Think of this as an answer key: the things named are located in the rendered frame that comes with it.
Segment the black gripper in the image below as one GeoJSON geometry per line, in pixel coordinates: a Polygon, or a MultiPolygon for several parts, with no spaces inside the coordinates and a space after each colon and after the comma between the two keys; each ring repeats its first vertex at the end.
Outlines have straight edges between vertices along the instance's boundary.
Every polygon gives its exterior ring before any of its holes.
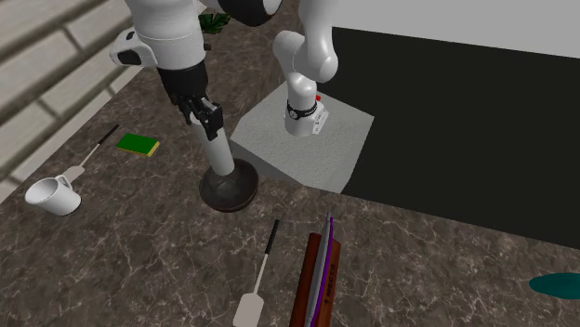
{"type": "Polygon", "coordinates": [[[223,114],[218,103],[206,98],[208,76],[204,61],[185,69],[158,68],[157,71],[171,103],[178,106],[186,124],[198,120],[204,128],[207,139],[215,139],[218,130],[223,127],[223,114]]]}

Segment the green and yellow sponge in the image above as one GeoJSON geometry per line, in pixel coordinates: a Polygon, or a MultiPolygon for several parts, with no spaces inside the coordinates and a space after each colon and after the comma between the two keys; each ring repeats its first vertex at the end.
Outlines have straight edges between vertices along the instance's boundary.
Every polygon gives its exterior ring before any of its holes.
{"type": "Polygon", "coordinates": [[[151,157],[159,145],[160,142],[157,139],[127,133],[116,143],[115,147],[119,150],[151,157]]]}

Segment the green plant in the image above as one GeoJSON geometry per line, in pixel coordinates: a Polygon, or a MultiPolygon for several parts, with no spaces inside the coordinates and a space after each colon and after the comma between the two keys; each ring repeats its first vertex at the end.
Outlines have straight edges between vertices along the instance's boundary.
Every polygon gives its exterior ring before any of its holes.
{"type": "Polygon", "coordinates": [[[231,16],[224,13],[206,13],[198,16],[203,33],[217,34],[230,22],[231,16]]]}

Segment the grey robot stand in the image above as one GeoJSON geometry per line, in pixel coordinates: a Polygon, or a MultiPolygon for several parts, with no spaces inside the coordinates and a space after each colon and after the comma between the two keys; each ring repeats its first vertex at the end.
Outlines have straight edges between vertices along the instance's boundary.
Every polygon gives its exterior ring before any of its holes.
{"type": "Polygon", "coordinates": [[[322,95],[329,110],[318,135],[295,137],[284,127],[287,86],[281,84],[246,113],[231,134],[233,156],[266,177],[341,192],[349,182],[374,117],[322,95]]]}

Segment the white cup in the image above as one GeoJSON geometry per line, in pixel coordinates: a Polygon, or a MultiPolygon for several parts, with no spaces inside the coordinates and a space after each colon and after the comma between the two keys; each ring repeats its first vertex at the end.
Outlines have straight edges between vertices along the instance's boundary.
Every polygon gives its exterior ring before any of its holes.
{"type": "Polygon", "coordinates": [[[81,204],[81,196],[73,190],[65,175],[46,177],[32,184],[25,193],[25,201],[56,216],[66,216],[81,204]]]}

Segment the grey and purple book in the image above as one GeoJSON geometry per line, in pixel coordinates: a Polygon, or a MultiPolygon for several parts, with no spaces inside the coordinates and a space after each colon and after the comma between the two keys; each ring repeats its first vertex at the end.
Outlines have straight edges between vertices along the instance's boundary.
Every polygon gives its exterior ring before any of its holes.
{"type": "Polygon", "coordinates": [[[333,218],[328,213],[321,234],[321,240],[316,256],[316,262],[310,283],[309,301],[307,313],[305,315],[304,327],[313,327],[320,311],[320,304],[323,295],[324,279],[327,270],[327,263],[331,252],[333,241],[333,218]]]}

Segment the brown book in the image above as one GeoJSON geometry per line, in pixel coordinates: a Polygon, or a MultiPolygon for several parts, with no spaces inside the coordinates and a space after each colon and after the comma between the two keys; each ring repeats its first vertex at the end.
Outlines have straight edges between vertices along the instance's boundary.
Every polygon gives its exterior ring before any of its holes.
{"type": "MultiPolygon", "coordinates": [[[[312,280],[312,273],[315,266],[318,246],[321,240],[321,235],[311,233],[309,235],[307,248],[304,255],[303,265],[299,277],[296,298],[293,305],[292,316],[289,322],[289,327],[304,327],[305,315],[307,313],[308,297],[310,292],[310,283],[312,280]]],[[[330,327],[332,309],[334,303],[334,296],[336,290],[336,277],[338,272],[338,263],[340,258],[341,243],[333,240],[331,246],[330,263],[327,274],[329,281],[323,287],[323,302],[320,309],[320,320],[317,321],[314,327],[330,327]]]]}

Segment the teal plate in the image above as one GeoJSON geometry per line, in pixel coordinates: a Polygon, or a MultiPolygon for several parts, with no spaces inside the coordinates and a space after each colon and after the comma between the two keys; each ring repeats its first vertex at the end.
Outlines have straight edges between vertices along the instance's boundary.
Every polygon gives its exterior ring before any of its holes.
{"type": "Polygon", "coordinates": [[[529,286],[537,293],[560,299],[580,299],[580,273],[553,273],[534,277],[529,286]]]}

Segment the white handled dark plunger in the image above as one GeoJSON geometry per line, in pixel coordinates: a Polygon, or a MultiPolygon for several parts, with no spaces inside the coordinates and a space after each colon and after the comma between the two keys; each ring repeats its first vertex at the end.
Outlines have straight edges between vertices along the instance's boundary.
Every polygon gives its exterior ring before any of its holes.
{"type": "Polygon", "coordinates": [[[196,132],[210,167],[199,183],[199,193],[209,207],[225,213],[237,212],[250,204],[257,194],[258,173],[249,162],[234,158],[224,128],[209,140],[201,122],[191,113],[196,132]]]}

